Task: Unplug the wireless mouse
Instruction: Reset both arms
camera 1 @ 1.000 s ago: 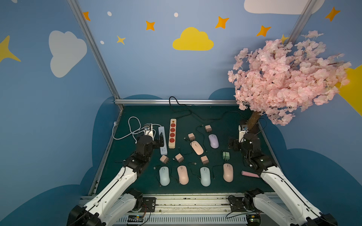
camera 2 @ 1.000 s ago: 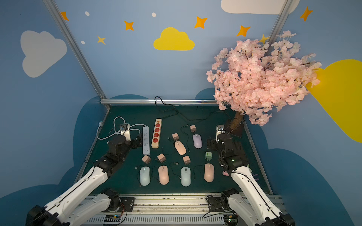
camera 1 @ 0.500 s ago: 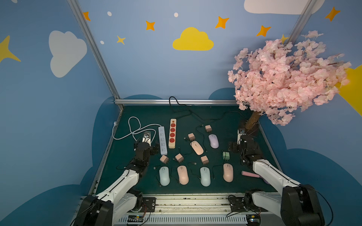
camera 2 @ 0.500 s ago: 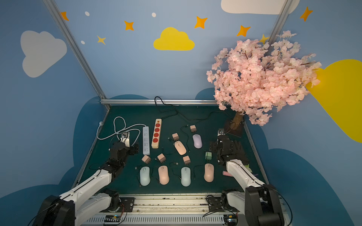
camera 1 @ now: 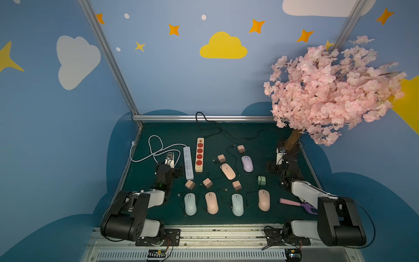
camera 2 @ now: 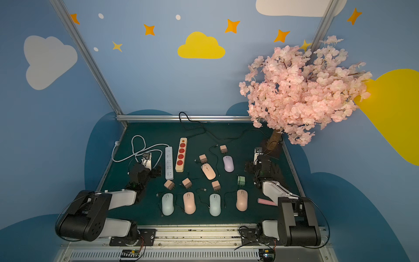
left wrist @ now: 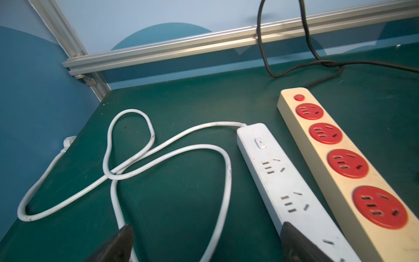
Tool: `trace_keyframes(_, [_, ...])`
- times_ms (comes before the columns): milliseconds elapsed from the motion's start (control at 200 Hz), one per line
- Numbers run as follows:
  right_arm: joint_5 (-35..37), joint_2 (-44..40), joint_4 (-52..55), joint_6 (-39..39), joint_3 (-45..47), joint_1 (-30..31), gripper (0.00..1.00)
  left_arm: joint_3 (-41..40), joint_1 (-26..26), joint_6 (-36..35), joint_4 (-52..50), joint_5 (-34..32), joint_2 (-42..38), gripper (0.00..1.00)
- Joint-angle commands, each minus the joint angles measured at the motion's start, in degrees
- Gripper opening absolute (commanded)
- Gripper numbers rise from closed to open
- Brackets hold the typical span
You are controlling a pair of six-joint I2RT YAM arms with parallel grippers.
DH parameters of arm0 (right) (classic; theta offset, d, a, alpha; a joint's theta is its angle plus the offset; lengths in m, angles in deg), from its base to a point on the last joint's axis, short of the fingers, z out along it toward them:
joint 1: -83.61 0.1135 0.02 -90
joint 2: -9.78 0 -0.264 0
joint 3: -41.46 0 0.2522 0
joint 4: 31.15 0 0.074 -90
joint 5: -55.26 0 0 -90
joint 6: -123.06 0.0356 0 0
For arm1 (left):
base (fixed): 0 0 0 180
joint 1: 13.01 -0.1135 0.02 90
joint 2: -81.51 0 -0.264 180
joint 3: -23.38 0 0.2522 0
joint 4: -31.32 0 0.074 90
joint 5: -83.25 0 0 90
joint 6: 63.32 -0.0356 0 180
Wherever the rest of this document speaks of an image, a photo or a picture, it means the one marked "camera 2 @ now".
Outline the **white power strip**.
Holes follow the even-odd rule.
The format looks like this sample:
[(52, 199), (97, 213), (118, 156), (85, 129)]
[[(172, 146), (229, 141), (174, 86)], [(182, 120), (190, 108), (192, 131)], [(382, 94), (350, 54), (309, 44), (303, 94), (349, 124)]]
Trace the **white power strip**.
[(165, 148), (165, 179), (173, 180), (173, 155), (172, 147), (168, 146)]

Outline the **green USB charger plug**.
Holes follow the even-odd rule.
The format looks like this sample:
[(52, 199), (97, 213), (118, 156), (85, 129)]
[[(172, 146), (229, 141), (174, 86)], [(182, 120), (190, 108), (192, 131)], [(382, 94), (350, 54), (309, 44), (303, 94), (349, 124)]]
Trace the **green USB charger plug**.
[(242, 187), (246, 184), (246, 178), (244, 176), (237, 177), (237, 185)]

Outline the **pink USB charger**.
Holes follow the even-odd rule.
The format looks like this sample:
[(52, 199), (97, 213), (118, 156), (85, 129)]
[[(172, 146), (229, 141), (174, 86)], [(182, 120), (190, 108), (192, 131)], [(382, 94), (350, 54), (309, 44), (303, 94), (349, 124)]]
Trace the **pink USB charger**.
[(174, 183), (172, 180), (167, 180), (167, 181), (164, 183), (164, 187), (165, 187), (166, 189), (168, 189), (169, 191), (171, 191), (171, 190), (175, 187), (175, 183)]
[(188, 189), (192, 187), (192, 182), (189, 178), (186, 178), (182, 181), (184, 188)]

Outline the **purple wireless mouse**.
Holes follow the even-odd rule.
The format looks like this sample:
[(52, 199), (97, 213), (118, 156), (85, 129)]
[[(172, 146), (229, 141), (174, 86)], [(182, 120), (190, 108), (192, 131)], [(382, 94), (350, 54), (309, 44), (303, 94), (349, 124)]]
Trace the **purple wireless mouse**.
[(224, 163), (224, 170), (226, 172), (233, 172), (235, 167), (234, 167), (234, 161), (232, 159), (231, 156), (224, 156), (223, 157), (223, 163)]

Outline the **beige wooden power strip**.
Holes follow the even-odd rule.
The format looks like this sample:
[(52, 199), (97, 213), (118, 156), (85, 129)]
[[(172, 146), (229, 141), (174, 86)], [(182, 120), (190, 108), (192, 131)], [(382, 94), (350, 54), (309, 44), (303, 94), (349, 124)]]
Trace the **beige wooden power strip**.
[(177, 151), (176, 165), (175, 165), (175, 171), (177, 173), (181, 173), (184, 171), (187, 143), (188, 143), (187, 138), (180, 139), (179, 148)]

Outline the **pink wireless mouse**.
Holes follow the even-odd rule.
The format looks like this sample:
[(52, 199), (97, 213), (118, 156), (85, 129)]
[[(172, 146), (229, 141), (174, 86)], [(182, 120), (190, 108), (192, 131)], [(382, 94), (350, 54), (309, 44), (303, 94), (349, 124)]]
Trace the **pink wireless mouse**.
[(188, 215), (192, 215), (196, 211), (195, 195), (192, 192), (183, 195), (184, 211)]
[(245, 190), (238, 190), (237, 191), (237, 199), (236, 199), (236, 208), (241, 211), (245, 212), (248, 208), (248, 193)]

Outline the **light green wireless mouse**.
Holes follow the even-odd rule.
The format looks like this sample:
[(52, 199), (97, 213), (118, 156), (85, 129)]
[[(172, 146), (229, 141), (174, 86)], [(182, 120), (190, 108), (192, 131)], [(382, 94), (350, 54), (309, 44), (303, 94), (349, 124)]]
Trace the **light green wireless mouse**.
[(164, 216), (170, 216), (174, 212), (173, 194), (166, 193), (161, 199), (161, 210)]

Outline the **pink USB charger plug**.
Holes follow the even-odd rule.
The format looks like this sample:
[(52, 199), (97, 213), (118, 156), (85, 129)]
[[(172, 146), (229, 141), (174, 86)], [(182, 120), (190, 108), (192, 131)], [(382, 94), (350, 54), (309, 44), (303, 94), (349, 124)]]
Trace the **pink USB charger plug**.
[(212, 188), (214, 191), (219, 191), (221, 189), (221, 185), (219, 181), (213, 181), (212, 182)]

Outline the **peach wireless mouse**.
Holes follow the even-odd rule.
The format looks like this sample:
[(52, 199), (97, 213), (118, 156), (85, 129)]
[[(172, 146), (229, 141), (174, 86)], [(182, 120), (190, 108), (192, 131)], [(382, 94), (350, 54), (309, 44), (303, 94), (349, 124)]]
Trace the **peach wireless mouse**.
[(204, 175), (206, 176), (208, 180), (213, 180), (216, 178), (216, 173), (210, 164), (208, 163), (203, 164), (201, 166), (201, 170), (203, 171)]

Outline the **light blue wireless mouse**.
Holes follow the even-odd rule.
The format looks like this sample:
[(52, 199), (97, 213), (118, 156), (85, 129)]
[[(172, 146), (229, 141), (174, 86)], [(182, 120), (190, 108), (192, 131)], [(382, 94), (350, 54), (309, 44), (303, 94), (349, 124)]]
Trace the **light blue wireless mouse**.
[(213, 217), (221, 214), (221, 197), (219, 194), (211, 194), (209, 197), (209, 212)]

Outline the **pink wireless mouse front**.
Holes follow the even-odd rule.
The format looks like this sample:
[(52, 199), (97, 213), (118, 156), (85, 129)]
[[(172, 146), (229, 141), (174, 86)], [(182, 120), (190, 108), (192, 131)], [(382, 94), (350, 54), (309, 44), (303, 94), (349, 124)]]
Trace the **pink wireless mouse front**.
[(183, 195), (184, 211), (188, 215), (192, 215), (196, 211), (195, 195), (192, 192)]

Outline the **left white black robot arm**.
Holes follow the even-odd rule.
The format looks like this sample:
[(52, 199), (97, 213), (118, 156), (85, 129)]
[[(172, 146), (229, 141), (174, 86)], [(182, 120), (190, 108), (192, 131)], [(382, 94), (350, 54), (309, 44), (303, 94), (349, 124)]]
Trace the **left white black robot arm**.
[(130, 182), (119, 191), (80, 191), (59, 214), (55, 223), (56, 235), (69, 242), (116, 238), (128, 246), (136, 245), (140, 241), (137, 223), (109, 218), (108, 212), (138, 204), (145, 196), (149, 180), (161, 175), (161, 167), (148, 169), (141, 163), (135, 164), (128, 175)]

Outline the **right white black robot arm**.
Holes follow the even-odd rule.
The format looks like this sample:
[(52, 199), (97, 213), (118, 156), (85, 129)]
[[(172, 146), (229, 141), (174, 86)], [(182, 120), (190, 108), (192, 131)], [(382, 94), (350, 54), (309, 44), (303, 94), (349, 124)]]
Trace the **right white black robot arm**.
[(263, 235), (279, 241), (282, 246), (319, 248), (321, 233), (314, 204), (289, 190), (280, 166), (270, 160), (257, 159), (246, 162), (244, 170), (254, 175), (255, 186), (278, 210), (276, 219), (262, 222)]

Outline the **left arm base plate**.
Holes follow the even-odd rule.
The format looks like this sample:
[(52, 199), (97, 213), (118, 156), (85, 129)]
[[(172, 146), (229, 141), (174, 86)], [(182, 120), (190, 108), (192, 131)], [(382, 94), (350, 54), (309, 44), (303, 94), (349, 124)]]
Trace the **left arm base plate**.
[(131, 230), (125, 237), (112, 237), (109, 246), (117, 247), (141, 247), (153, 246), (156, 229), (137, 229)]

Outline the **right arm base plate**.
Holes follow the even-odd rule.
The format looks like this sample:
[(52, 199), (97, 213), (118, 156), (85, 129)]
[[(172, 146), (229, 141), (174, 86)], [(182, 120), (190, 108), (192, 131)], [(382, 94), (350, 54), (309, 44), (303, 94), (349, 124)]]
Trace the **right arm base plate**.
[(275, 246), (280, 244), (278, 239), (264, 235), (258, 228), (243, 226), (238, 229), (238, 233), (244, 246)]

